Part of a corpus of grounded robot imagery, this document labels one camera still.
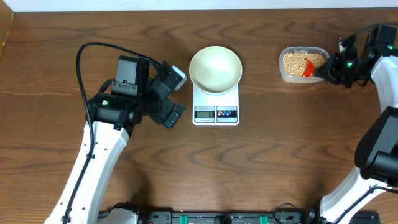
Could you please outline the red plastic measuring scoop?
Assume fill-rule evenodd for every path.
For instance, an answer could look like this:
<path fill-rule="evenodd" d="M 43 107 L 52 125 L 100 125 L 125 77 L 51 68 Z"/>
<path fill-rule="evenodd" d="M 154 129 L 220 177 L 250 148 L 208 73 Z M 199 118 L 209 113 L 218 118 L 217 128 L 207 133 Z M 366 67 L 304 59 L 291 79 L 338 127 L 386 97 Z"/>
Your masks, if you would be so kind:
<path fill-rule="evenodd" d="M 306 61 L 307 65 L 305 67 L 305 70 L 304 70 L 302 76 L 303 77 L 310 77 L 310 76 L 313 75 L 315 67 L 314 67 L 312 61 L 309 60 L 308 58 L 304 58 L 304 60 Z"/>

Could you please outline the white digital kitchen scale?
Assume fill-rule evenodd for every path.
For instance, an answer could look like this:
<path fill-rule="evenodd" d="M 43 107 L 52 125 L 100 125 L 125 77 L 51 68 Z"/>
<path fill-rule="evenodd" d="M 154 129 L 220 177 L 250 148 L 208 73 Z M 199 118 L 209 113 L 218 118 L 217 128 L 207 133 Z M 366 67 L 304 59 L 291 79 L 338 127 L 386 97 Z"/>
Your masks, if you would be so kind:
<path fill-rule="evenodd" d="M 192 122 L 197 126 L 237 126 L 239 124 L 239 85 L 222 93 L 193 87 Z"/>

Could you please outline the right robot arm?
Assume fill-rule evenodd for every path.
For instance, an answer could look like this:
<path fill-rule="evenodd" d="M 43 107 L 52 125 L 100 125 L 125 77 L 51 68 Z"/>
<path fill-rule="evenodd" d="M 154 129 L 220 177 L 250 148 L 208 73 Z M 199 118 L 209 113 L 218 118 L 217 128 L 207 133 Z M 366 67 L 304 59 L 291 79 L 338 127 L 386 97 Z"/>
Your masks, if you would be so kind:
<path fill-rule="evenodd" d="M 339 51 L 313 74 L 347 88 L 375 84 L 381 115 L 358 143 L 353 170 L 309 211 L 306 223 L 380 223 L 378 213 L 361 209 L 384 192 L 397 193 L 397 23 L 377 23 L 365 30 L 362 53 L 352 34 L 341 39 Z"/>

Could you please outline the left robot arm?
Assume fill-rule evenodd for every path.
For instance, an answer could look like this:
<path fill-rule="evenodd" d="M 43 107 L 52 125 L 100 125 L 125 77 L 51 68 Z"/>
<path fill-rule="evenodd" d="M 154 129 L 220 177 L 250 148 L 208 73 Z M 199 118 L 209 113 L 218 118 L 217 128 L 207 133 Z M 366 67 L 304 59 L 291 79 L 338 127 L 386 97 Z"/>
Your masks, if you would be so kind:
<path fill-rule="evenodd" d="M 151 78 L 151 63 L 120 56 L 116 77 L 105 81 L 88 101 L 78 157 L 46 223 L 96 223 L 111 173 L 134 127 L 148 116 L 171 129 L 185 111 L 168 97 L 186 82 L 186 74 L 163 62 Z"/>

